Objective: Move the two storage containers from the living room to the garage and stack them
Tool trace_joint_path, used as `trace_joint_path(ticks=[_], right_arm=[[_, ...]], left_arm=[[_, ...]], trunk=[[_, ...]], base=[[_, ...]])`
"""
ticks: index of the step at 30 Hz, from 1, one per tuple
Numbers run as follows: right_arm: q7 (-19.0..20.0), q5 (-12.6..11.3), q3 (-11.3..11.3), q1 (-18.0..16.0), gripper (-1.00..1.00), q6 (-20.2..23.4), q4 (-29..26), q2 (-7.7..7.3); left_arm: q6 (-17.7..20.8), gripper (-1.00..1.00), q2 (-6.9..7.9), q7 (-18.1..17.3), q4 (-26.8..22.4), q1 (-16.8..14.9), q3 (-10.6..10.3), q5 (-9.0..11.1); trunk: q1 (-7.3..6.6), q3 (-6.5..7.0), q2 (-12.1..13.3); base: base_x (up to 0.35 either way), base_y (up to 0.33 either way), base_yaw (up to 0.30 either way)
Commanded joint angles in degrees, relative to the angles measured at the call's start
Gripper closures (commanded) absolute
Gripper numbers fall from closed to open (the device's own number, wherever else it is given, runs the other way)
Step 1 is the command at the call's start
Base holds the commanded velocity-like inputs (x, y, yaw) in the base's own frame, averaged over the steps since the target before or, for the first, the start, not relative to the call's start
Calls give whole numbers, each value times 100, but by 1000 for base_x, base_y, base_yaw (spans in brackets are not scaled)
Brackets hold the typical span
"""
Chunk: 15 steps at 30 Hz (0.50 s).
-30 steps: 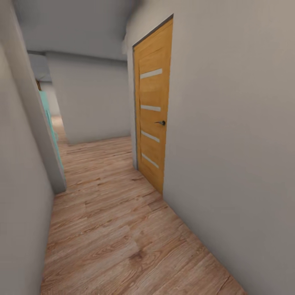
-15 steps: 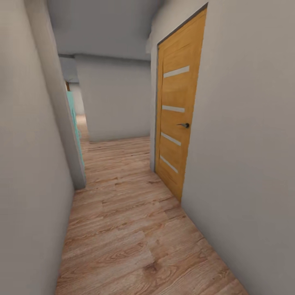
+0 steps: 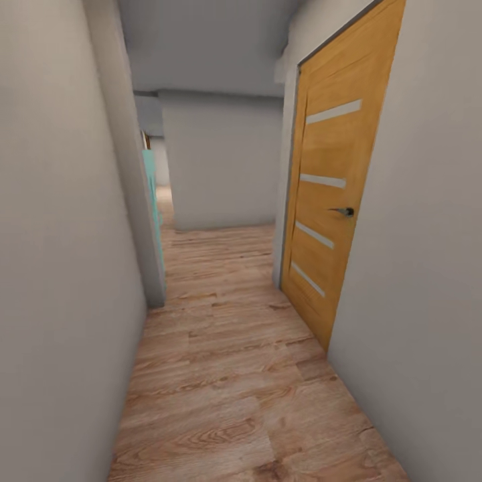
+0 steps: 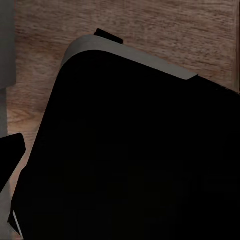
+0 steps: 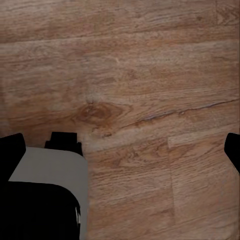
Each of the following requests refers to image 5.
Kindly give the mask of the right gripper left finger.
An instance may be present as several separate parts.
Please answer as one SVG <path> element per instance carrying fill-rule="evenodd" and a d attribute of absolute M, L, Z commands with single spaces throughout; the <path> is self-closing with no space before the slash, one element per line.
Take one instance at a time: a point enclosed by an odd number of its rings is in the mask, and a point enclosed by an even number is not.
<path fill-rule="evenodd" d="M 22 133 L 0 138 L 0 193 L 26 152 Z"/>

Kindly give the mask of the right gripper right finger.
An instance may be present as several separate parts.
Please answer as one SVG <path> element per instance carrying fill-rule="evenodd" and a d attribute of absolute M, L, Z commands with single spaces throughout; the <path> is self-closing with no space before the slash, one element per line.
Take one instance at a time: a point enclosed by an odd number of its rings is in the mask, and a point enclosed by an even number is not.
<path fill-rule="evenodd" d="M 228 134 L 224 151 L 240 173 L 240 134 L 232 132 Z"/>

